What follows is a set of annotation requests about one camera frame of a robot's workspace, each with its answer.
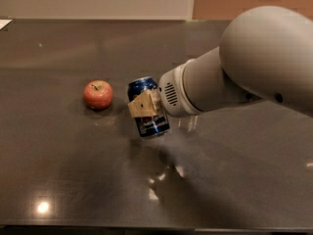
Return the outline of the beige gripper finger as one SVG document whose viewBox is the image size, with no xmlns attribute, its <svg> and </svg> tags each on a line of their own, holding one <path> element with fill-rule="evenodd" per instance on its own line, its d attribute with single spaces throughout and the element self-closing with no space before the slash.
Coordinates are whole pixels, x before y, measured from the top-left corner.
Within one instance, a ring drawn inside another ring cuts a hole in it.
<svg viewBox="0 0 313 235">
<path fill-rule="evenodd" d="M 162 105 L 158 91 L 156 89 L 145 90 L 140 95 L 136 95 L 128 104 L 128 109 L 133 118 L 146 118 L 159 115 Z"/>
</svg>

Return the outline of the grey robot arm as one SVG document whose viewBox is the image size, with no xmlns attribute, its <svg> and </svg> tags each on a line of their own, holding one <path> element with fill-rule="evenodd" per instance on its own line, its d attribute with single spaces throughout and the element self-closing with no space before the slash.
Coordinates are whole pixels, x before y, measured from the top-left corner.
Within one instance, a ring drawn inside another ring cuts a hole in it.
<svg viewBox="0 0 313 235">
<path fill-rule="evenodd" d="M 250 9 L 219 46 L 168 71 L 128 104 L 131 116 L 176 118 L 267 100 L 313 116 L 313 22 L 282 7 Z"/>
</svg>

